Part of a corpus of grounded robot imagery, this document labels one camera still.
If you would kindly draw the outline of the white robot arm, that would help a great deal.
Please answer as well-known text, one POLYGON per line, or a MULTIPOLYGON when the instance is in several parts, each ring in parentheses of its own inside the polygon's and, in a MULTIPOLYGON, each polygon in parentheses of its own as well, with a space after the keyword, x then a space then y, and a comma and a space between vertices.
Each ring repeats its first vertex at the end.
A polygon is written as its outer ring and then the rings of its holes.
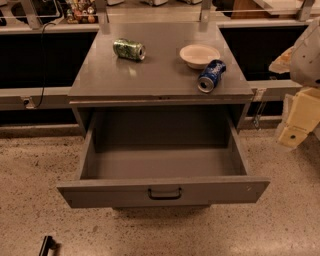
POLYGON ((294 45, 269 66, 274 73, 290 73, 302 86, 294 96, 286 95, 277 144, 297 148, 320 122, 320 18, 314 18, 294 45))

